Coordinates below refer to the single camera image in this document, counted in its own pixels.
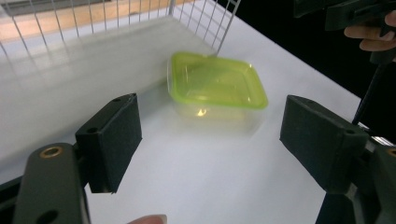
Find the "finger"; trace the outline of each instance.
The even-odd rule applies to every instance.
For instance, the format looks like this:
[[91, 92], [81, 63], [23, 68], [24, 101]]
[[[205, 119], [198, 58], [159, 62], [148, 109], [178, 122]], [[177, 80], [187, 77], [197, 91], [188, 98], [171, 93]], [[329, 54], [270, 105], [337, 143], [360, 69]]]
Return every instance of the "finger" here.
[[166, 215], [152, 215], [141, 217], [129, 224], [166, 224]]
[[393, 26], [396, 27], [396, 10], [391, 11], [386, 17], [385, 17], [385, 23], [388, 26]]
[[360, 48], [366, 51], [383, 51], [396, 48], [396, 40], [380, 41], [363, 39]]
[[380, 36], [381, 28], [369, 27], [362, 25], [348, 26], [344, 30], [344, 35], [350, 38], [369, 39], [369, 40], [385, 40], [389, 41], [395, 36], [394, 32], [388, 32], [384, 36]]

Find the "container lid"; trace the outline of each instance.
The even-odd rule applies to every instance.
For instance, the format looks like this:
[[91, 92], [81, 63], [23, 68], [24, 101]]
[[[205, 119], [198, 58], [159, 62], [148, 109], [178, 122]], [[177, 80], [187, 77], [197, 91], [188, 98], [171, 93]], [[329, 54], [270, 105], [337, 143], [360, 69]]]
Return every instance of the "container lid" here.
[[171, 58], [169, 92], [182, 104], [262, 109], [268, 105], [262, 82], [250, 63], [177, 52]]

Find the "white table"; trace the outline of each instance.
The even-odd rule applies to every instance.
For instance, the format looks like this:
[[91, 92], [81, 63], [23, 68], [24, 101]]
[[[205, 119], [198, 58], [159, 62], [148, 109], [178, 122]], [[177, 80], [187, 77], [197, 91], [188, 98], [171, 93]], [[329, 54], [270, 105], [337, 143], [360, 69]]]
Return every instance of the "white table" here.
[[[279, 141], [286, 97], [317, 101], [347, 120], [359, 98], [237, 18], [219, 56], [256, 68], [269, 99], [263, 119], [248, 130], [186, 119], [174, 109], [164, 82], [140, 91], [143, 140], [116, 194], [90, 194], [87, 188], [92, 223], [126, 223], [149, 214], [166, 214], [171, 224], [315, 223], [325, 192]], [[2, 108], [2, 113], [10, 111]], [[38, 132], [42, 128], [25, 125]], [[45, 141], [73, 144], [73, 131], [80, 126], [73, 125]], [[8, 129], [12, 134], [19, 130]], [[6, 154], [0, 156], [2, 169], [9, 169], [0, 176], [2, 182], [21, 174], [26, 156], [25, 150]]]

